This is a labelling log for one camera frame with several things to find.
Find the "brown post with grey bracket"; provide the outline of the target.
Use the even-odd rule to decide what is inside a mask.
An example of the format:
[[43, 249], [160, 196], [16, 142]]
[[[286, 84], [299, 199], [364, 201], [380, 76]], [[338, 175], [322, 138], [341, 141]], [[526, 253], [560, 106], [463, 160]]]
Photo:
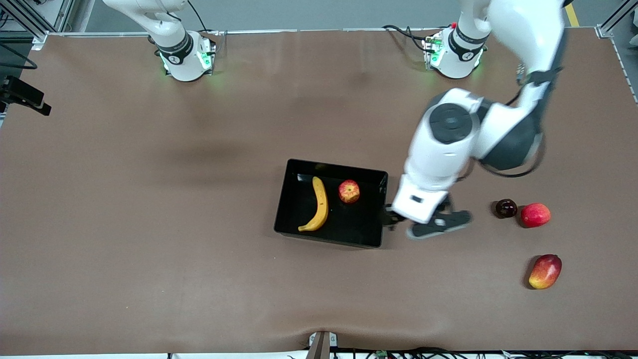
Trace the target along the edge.
[[309, 338], [309, 350], [306, 359], [338, 359], [337, 334], [333, 332], [314, 332]]

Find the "aluminium frame profile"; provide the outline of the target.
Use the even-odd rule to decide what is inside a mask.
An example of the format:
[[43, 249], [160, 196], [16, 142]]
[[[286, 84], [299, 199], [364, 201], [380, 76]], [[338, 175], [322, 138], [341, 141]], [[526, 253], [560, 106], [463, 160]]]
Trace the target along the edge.
[[0, 0], [0, 39], [42, 45], [62, 32], [76, 0]]
[[620, 6], [617, 7], [603, 23], [596, 25], [595, 30], [597, 36], [599, 38], [611, 38], [615, 26], [637, 8], [638, 0], [622, 0]]

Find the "red yellow apple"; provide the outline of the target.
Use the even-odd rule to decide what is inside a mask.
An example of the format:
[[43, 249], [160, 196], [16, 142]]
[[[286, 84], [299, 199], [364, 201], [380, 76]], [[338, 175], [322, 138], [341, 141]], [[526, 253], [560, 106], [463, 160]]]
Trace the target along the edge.
[[360, 188], [356, 181], [345, 180], [338, 186], [339, 199], [345, 204], [352, 204], [360, 198]]

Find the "dark red plum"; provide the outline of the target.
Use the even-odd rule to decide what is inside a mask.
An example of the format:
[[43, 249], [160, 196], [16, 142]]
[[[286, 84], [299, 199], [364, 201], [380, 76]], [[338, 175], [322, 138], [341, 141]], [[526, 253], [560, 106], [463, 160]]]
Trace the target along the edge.
[[494, 204], [493, 211], [499, 218], [513, 218], [517, 216], [519, 207], [514, 200], [503, 198]]

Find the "red yellow mango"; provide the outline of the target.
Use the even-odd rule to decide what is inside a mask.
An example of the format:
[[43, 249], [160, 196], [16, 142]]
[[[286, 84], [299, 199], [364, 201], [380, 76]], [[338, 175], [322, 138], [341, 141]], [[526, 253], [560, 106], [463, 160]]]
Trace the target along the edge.
[[561, 274], [562, 261], [558, 255], [545, 254], [538, 257], [528, 276], [528, 284], [536, 290], [551, 288]]

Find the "yellow banana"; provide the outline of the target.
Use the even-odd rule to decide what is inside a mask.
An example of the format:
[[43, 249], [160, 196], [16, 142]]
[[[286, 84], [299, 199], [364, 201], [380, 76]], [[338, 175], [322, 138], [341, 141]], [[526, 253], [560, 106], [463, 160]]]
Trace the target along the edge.
[[328, 218], [329, 208], [325, 185], [318, 177], [312, 178], [312, 185], [317, 200], [316, 213], [313, 218], [309, 220], [308, 223], [297, 227], [299, 232], [319, 230], [321, 227], [323, 227]]

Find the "brown table mat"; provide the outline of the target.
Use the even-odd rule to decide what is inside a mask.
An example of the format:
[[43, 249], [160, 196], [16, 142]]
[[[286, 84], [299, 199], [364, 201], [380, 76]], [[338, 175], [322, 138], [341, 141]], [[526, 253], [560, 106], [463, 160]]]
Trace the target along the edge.
[[[291, 158], [389, 174], [396, 191], [432, 96], [517, 91], [491, 38], [470, 77], [425, 71], [382, 30], [230, 34], [215, 73], [178, 82], [146, 37], [51, 36], [23, 80], [50, 116], [0, 127], [0, 355], [638, 350], [638, 106], [609, 40], [572, 28], [538, 170], [474, 168], [454, 186], [467, 227], [380, 248], [274, 231]], [[518, 214], [499, 218], [510, 198]], [[539, 202], [551, 220], [526, 228]], [[561, 274], [536, 290], [536, 259]]]

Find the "black plastic box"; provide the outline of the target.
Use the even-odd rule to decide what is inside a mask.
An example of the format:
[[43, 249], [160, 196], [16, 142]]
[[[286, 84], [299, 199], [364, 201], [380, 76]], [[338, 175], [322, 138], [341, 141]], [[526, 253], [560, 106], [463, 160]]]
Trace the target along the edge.
[[[321, 179], [326, 191], [326, 222], [317, 230], [300, 232], [317, 210], [312, 179]], [[289, 159], [281, 187], [274, 230], [279, 234], [325, 241], [351, 247], [381, 246], [383, 225], [381, 213], [386, 204], [389, 175], [385, 171]], [[353, 180], [360, 198], [345, 203], [339, 197], [339, 186]]]

